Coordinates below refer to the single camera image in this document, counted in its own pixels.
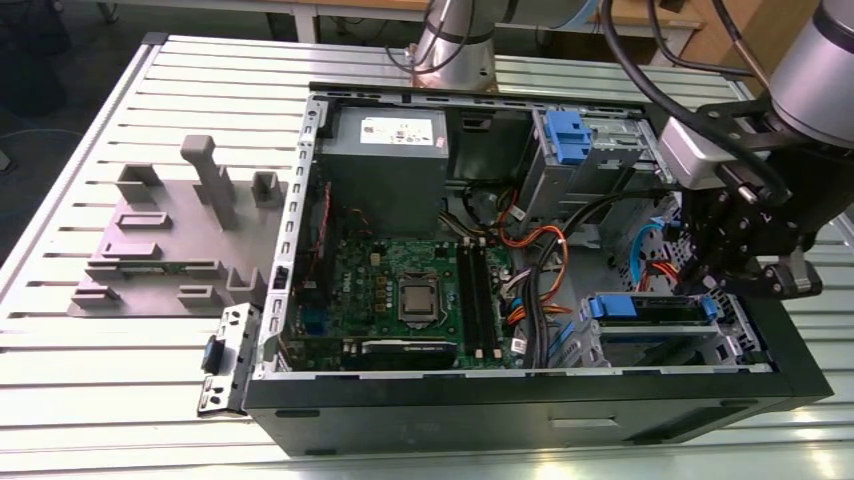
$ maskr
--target black cable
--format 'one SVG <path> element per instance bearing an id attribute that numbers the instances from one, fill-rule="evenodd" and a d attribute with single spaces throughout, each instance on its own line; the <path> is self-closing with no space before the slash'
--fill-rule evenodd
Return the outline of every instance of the black cable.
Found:
<path id="1" fill-rule="evenodd" d="M 730 39 L 733 40 L 733 42 L 741 41 L 742 32 L 738 29 L 738 25 L 736 25 L 736 22 L 733 21 L 730 12 L 728 11 L 726 5 L 724 4 L 724 0 L 712 0 L 712 4 L 716 6 L 718 18 L 721 18 L 721 23 L 724 23 L 724 28 L 726 29 L 726 33 L 730 35 Z"/>
<path id="2" fill-rule="evenodd" d="M 389 20 L 383 20 L 383 24 L 381 25 L 379 30 L 377 30 L 377 33 L 374 34 L 374 36 L 371 38 L 362 38 L 359 35 L 357 35 L 347 28 L 347 22 L 343 21 L 342 17 L 330 17 L 330 19 L 333 20 L 333 23 L 335 23 L 335 25 L 345 31 L 345 33 L 347 35 L 350 35 L 357 40 L 359 40 L 359 42 L 362 42 L 362 45 L 367 45 L 369 42 L 373 42 L 374 40 L 377 40 L 381 37 L 381 35 L 383 34 L 383 31 L 386 30 L 386 27 L 389 26 L 389 23 L 390 23 Z"/>
<path id="3" fill-rule="evenodd" d="M 570 219 L 564 225 L 564 229 L 562 229 L 564 237 L 569 241 L 570 236 L 573 235 L 573 232 L 580 227 L 580 225 L 582 225 L 590 219 L 590 217 L 593 217 L 597 214 L 597 212 L 600 212 L 600 210 L 609 207 L 613 203 L 630 198 L 636 198 L 636 199 L 664 198 L 670 192 L 672 192 L 670 190 L 662 188 L 662 189 L 640 190 L 640 191 L 625 191 L 625 192 L 613 193 L 610 195 L 604 196 L 598 200 L 586 204 L 570 217 Z M 525 295 L 524 298 L 529 299 L 529 302 L 525 304 L 525 312 L 526 312 L 528 318 L 530 319 L 529 324 L 534 326 L 540 325 L 541 322 L 544 325 L 546 325 L 546 311 L 544 309 L 544 304 L 540 302 L 540 272 L 544 266 L 546 265 L 546 262 L 549 261 L 549 256 L 552 255 L 552 252 L 556 250 L 557 246 L 558 246 L 558 238 L 556 237 L 552 239 L 552 241 L 546 245 L 546 248 L 544 248 L 544 250 L 541 251 L 537 263 L 532 266 L 532 274 L 528 276 L 526 284 L 524 285 L 524 288 L 529 289 L 529 290 L 524 290 L 524 295 Z M 540 351 L 540 359 L 541 359 L 541 364 L 545 367 L 548 367 L 549 366 L 548 343 L 546 345 L 542 345 L 542 350 Z"/>
<path id="4" fill-rule="evenodd" d="M 602 26 L 605 28 L 605 39 L 614 53 L 614 57 L 617 57 L 617 61 L 626 71 L 626 75 L 638 89 L 672 117 L 718 145 L 748 166 L 753 174 L 757 175 L 765 183 L 765 188 L 760 192 L 762 200 L 774 205 L 782 204 L 789 199 L 789 189 L 777 171 L 765 163 L 765 160 L 762 160 L 756 153 L 730 137 L 730 133 L 736 132 L 725 132 L 718 129 L 718 126 L 705 116 L 692 112 L 668 96 L 629 57 L 620 35 L 617 34 L 617 28 L 614 27 L 613 8 L 614 0 L 604 0 Z"/>
<path id="5" fill-rule="evenodd" d="M 529 279 L 522 280 L 522 308 L 525 308 L 526 312 L 533 311 L 532 305 L 530 305 L 532 301 L 529 297 L 529 289 L 532 286 Z M 528 338 L 528 345 L 525 348 L 525 356 L 522 358 L 522 368 L 536 368 L 534 351 L 537 349 L 537 338 L 538 338 L 537 323 L 534 321 L 533 315 L 526 315 L 525 319 L 528 322 L 529 338 Z"/>
<path id="6" fill-rule="evenodd" d="M 668 47 L 668 43 L 665 42 L 665 36 L 662 34 L 662 26 L 658 23 L 658 12 L 656 9 L 656 0 L 646 0 L 646 8 L 650 16 L 650 26 L 653 27 L 653 38 L 656 39 L 656 43 L 658 44 L 658 49 L 662 54 L 674 64 L 681 67 L 693 68 L 694 70 L 705 70 L 708 72 L 721 73 L 724 75 L 736 75 L 738 77 L 753 77 L 753 72 L 746 68 L 737 67 L 725 67 L 721 65 L 712 65 L 709 63 L 692 62 L 690 60 L 684 60 L 673 51 L 670 47 Z"/>
<path id="7" fill-rule="evenodd" d="M 439 65 L 430 67 L 425 70 L 417 70 L 415 68 L 410 68 L 407 65 L 403 65 L 398 61 L 398 59 L 391 54 L 391 49 L 386 47 L 386 55 L 389 56 L 389 60 L 391 60 L 391 63 L 394 63 L 395 66 L 410 75 L 427 75 L 430 73 L 438 72 L 445 67 L 447 67 L 449 64 L 457 59 L 459 54 L 463 52 L 463 48 L 466 48 L 466 44 L 469 43 L 469 37 L 471 36 L 471 28 L 474 27 L 474 24 L 475 24 L 475 9 L 477 9 L 477 0 L 471 0 L 471 15 L 469 16 L 469 28 L 466 29 L 466 35 L 463 35 L 463 40 L 459 43 L 459 47 L 457 48 L 457 50 L 454 50 L 454 53 L 451 53 L 449 58 L 446 58 Z M 437 34 L 434 35 L 434 39 L 431 40 L 431 44 L 427 52 L 433 49 L 433 46 L 437 43 L 437 37 L 439 36 L 439 33 L 441 31 L 437 32 Z"/>
<path id="8" fill-rule="evenodd" d="M 357 20 L 355 22 L 351 22 L 350 20 L 347 20 L 346 17 L 335 17 L 338 18 L 342 22 L 345 22 L 347 25 L 359 25 L 362 22 L 365 22 L 365 18 L 361 18 L 359 20 Z"/>
<path id="9" fill-rule="evenodd" d="M 483 230 L 490 237 L 494 238 L 496 235 L 490 234 L 490 230 L 494 230 L 497 228 L 498 223 L 494 222 L 492 225 L 487 225 L 486 222 L 478 216 L 478 212 L 475 211 L 475 207 L 471 205 L 471 198 L 474 196 L 474 194 L 471 192 L 473 192 L 471 185 L 467 185 L 466 188 L 463 189 L 463 197 L 462 197 L 463 210 L 466 210 L 466 214 L 469 215 L 469 218 L 474 222 L 475 226 L 481 230 Z"/>
<path id="10" fill-rule="evenodd" d="M 430 19 L 430 12 L 433 12 L 433 8 L 437 5 L 437 0 L 430 0 L 430 3 L 427 4 L 427 8 L 425 9 L 425 18 L 422 18 L 422 27 L 425 27 L 425 25 L 427 25 L 427 21 Z M 415 67 L 421 67 L 425 62 L 427 61 L 427 58 L 430 57 L 430 53 L 433 52 L 433 49 L 437 46 L 437 41 L 439 40 L 439 34 L 445 31 L 445 21 L 446 19 L 442 18 L 439 19 L 439 27 L 437 29 L 437 34 L 433 36 L 433 39 L 430 40 L 430 44 L 427 45 L 427 49 L 425 50 L 425 54 L 422 55 L 421 60 L 415 61 L 411 63 L 411 65 L 402 65 L 398 60 L 394 58 L 394 56 L 391 55 L 391 49 L 389 48 L 389 46 L 386 46 L 386 55 L 389 55 L 389 58 L 391 59 L 391 62 L 398 66 L 398 68 L 401 68 L 402 70 L 405 70 L 402 67 L 406 67 L 406 72 L 411 75 L 413 74 L 413 70 L 415 69 Z"/>

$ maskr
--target slotted aluminum table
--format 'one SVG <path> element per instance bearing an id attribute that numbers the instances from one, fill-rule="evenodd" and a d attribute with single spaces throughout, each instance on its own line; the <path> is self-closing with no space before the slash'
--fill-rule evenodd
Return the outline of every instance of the slotted aluminum table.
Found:
<path id="1" fill-rule="evenodd" d="M 720 77 L 650 72 L 689 107 L 745 98 Z M 501 57 L 498 77 L 504 92 L 642 100 L 609 64 Z M 788 304 L 837 395 L 686 445 L 289 460 L 253 421 L 198 420 L 199 363 L 218 319 L 71 318 L 70 296 L 119 200 L 113 183 L 123 164 L 151 162 L 162 178 L 194 178 L 179 144 L 189 133 L 210 134 L 234 179 L 263 168 L 289 181 L 313 80 L 407 84 L 373 48 L 174 36 L 137 52 L 0 270 L 0 471 L 99 478 L 106 469 L 146 478 L 854 477 L 850 228 L 828 227 L 809 255 L 826 292 Z"/>

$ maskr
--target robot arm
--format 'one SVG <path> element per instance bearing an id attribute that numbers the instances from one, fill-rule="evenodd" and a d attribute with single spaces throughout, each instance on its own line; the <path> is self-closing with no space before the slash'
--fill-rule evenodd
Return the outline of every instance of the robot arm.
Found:
<path id="1" fill-rule="evenodd" d="M 684 187 L 693 250 L 680 293 L 712 284 L 753 297 L 818 295 L 804 258 L 820 229 L 854 202 L 854 2 L 824 0 L 756 101 L 704 106 L 697 114 L 756 152 L 788 189 L 784 201 L 745 162 L 676 118 L 660 147 Z M 758 256 L 778 261 L 760 267 Z"/>
<path id="2" fill-rule="evenodd" d="M 389 56 L 419 87 L 490 90 L 496 86 L 497 23 L 558 28 L 585 23 L 598 0 L 433 0 L 425 33 L 407 63 Z"/>

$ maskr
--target cpu socket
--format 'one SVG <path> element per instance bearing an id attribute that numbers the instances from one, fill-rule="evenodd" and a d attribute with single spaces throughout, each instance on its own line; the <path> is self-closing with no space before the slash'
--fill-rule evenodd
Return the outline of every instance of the cpu socket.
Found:
<path id="1" fill-rule="evenodd" d="M 398 278 L 398 318 L 415 330 L 439 320 L 439 279 L 429 273 L 407 273 Z"/>

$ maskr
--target motherboard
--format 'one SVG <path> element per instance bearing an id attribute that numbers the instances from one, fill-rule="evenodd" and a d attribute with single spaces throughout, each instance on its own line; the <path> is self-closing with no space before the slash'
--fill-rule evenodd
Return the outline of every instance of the motherboard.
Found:
<path id="1" fill-rule="evenodd" d="M 509 270 L 508 251 L 477 241 L 342 241 L 331 302 L 303 306 L 290 361 L 315 371 L 508 367 Z"/>

